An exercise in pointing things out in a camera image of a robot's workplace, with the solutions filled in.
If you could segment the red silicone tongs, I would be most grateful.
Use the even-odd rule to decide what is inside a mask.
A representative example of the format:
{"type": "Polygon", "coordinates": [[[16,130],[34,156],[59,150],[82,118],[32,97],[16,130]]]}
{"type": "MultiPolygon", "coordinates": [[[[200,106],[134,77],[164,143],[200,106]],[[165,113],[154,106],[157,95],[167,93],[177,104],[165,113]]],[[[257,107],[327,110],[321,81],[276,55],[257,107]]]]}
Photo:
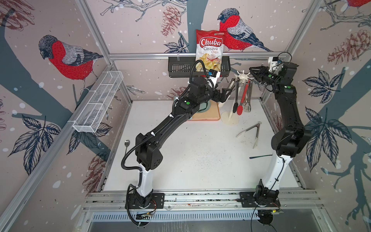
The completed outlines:
{"type": "Polygon", "coordinates": [[[248,92],[249,85],[250,85],[250,81],[246,81],[245,86],[244,86],[243,95],[242,95],[242,98],[241,98],[241,102],[240,102],[240,104],[237,108],[237,115],[239,115],[239,116],[243,113],[243,104],[246,100],[246,94],[248,92]]]}

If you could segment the black steel tongs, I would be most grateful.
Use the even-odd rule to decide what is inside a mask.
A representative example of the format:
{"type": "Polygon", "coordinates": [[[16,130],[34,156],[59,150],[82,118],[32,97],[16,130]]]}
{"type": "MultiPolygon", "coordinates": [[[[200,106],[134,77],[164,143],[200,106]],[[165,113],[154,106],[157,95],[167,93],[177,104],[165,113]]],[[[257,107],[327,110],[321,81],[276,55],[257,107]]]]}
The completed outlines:
{"type": "Polygon", "coordinates": [[[238,104],[238,96],[239,96],[239,89],[240,89],[239,82],[240,82],[240,80],[237,78],[235,80],[235,98],[234,98],[234,104],[233,104],[233,109],[232,109],[233,113],[237,112],[237,108],[238,108],[238,105],[239,105],[238,104]]]}

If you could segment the cream handled utensil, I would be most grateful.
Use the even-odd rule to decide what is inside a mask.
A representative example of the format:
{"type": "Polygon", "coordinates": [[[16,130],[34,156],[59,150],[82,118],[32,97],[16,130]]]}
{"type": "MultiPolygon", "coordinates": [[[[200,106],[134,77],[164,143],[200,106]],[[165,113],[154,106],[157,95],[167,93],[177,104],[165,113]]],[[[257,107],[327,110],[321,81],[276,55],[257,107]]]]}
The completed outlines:
{"type": "Polygon", "coordinates": [[[245,94],[245,100],[243,103],[243,110],[247,113],[251,112],[251,96],[253,90],[253,81],[250,81],[248,84],[248,89],[245,94]]]}

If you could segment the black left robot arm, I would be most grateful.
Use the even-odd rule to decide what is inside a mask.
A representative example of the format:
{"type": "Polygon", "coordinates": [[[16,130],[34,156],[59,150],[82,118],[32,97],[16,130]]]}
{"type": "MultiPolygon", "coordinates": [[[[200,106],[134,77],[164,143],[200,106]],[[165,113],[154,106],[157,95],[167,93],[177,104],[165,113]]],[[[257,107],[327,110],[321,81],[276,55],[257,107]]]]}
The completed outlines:
{"type": "Polygon", "coordinates": [[[139,133],[135,146],[125,151],[121,161],[124,170],[139,171],[139,181],[135,186],[130,184],[135,199],[143,206],[151,202],[153,193],[153,175],[162,162],[161,147],[170,135],[183,123],[192,118],[203,103],[209,101],[225,102],[236,89],[235,87],[218,90],[217,79],[220,72],[207,69],[202,60],[197,60],[189,69],[189,82],[182,94],[175,98],[170,114],[153,130],[146,134],[139,133]]]}

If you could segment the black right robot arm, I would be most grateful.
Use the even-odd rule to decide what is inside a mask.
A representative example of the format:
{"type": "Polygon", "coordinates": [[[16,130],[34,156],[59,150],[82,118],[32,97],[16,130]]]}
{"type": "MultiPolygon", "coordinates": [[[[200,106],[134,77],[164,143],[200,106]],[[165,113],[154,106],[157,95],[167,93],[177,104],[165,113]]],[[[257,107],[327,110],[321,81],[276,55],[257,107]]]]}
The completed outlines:
{"type": "Polygon", "coordinates": [[[278,71],[270,71],[269,67],[251,67],[250,73],[261,84],[272,87],[282,117],[282,129],[271,140],[273,149],[268,172],[256,187],[257,200],[276,200],[280,189],[282,174],[293,158],[300,153],[312,137],[311,131],[303,125],[297,107],[297,91],[291,84],[298,65],[283,62],[278,71]]]}

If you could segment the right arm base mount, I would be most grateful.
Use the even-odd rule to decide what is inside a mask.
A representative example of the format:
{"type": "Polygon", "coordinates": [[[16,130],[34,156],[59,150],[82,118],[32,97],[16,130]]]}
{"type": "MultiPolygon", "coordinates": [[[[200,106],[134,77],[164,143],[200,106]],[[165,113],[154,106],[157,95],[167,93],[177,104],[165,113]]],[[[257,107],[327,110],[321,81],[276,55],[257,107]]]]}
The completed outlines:
{"type": "Polygon", "coordinates": [[[249,207],[280,207],[278,200],[279,190],[272,190],[264,186],[262,180],[259,181],[254,192],[243,191],[239,193],[237,200],[243,208],[249,207]]]}

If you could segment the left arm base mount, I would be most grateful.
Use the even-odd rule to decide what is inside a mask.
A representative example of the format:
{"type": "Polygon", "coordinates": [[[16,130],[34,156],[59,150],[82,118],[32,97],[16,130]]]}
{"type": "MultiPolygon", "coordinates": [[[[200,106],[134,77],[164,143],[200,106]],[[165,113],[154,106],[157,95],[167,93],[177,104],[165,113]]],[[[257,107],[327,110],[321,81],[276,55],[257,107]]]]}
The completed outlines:
{"type": "Polygon", "coordinates": [[[164,193],[150,193],[143,197],[136,193],[129,193],[125,203],[125,208],[129,209],[162,209],[164,207],[164,193]]]}

